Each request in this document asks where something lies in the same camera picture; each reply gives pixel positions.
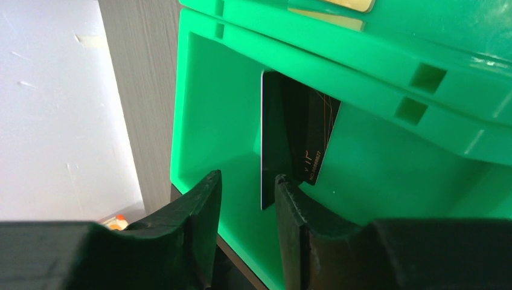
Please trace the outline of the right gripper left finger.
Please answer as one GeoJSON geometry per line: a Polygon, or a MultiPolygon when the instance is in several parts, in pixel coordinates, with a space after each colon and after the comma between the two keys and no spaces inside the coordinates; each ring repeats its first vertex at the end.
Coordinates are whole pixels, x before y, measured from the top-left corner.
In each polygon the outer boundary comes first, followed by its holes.
{"type": "Polygon", "coordinates": [[[1,223],[2,289],[206,289],[222,200],[214,170],[123,230],[95,222],[1,223]]]}

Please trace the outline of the dark credit card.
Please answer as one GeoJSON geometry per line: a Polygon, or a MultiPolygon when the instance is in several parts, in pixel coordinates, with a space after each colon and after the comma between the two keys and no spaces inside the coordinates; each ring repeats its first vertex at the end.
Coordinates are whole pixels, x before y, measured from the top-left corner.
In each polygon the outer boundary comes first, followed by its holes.
{"type": "Polygon", "coordinates": [[[292,175],[315,185],[341,101],[286,76],[281,81],[281,98],[292,175]]]}

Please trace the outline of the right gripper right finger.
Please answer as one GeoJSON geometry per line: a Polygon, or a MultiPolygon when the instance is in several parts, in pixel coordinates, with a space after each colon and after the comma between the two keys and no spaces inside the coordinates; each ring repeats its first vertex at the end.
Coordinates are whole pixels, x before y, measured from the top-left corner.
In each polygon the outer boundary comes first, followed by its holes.
{"type": "Polygon", "coordinates": [[[286,289],[510,289],[509,219],[354,224],[275,178],[286,289]]]}

